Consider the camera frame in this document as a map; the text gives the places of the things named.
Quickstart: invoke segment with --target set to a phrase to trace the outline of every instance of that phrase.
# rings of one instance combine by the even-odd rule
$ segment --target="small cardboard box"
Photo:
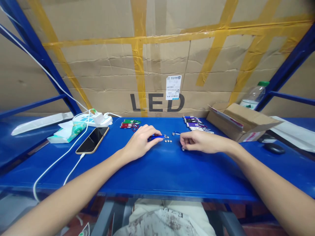
[[[219,103],[210,107],[207,120],[238,143],[256,141],[266,130],[282,123],[235,103],[226,105]]]

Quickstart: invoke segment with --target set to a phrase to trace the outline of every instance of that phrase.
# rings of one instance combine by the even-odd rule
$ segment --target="floor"
[[[95,203],[92,206],[92,210],[101,210],[103,203],[105,201],[104,197],[97,197]],[[223,210],[226,208],[224,204],[216,203],[202,203],[205,210]],[[230,204],[230,207],[233,213],[237,218],[245,217],[245,205],[242,204]],[[263,204],[254,204],[253,205],[253,215],[266,214],[269,213],[268,209]],[[78,236],[82,231],[87,222],[90,222],[91,226],[97,221],[97,217],[91,217],[87,214],[80,213],[80,217],[83,219],[83,226],[80,225],[80,222],[77,218],[73,218],[72,221],[68,224],[69,230],[64,234],[64,236]],[[288,234],[283,230],[280,225],[275,223],[268,224],[250,224],[243,226],[246,234],[248,236],[288,236]]]

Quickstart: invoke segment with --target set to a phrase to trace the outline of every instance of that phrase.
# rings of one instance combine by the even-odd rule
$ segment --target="white power strip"
[[[90,116],[90,120],[88,121],[88,118],[89,118],[88,116],[89,116],[88,114],[78,115],[75,118],[73,118],[73,122],[79,121],[79,122],[85,122],[86,124],[89,122],[89,126],[92,126],[92,127],[107,127],[113,123],[113,118],[108,115],[104,115],[105,120],[100,125],[95,124],[91,116]]]

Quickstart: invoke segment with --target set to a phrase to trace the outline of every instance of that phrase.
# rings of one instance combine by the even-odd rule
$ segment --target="computer mouse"
[[[285,153],[285,150],[283,149],[283,147],[274,143],[265,143],[263,147],[274,154],[280,155],[280,154]]]

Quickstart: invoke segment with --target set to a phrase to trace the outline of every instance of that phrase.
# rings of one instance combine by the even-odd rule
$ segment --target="human hand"
[[[181,133],[180,143],[185,150],[196,150],[205,153],[228,152],[232,146],[237,144],[231,139],[200,130]]]
[[[162,138],[155,138],[148,142],[148,138],[153,134],[162,135],[161,132],[156,130],[153,126],[144,125],[139,127],[122,149],[123,156],[127,158],[128,162],[142,157],[150,148],[163,140]]]

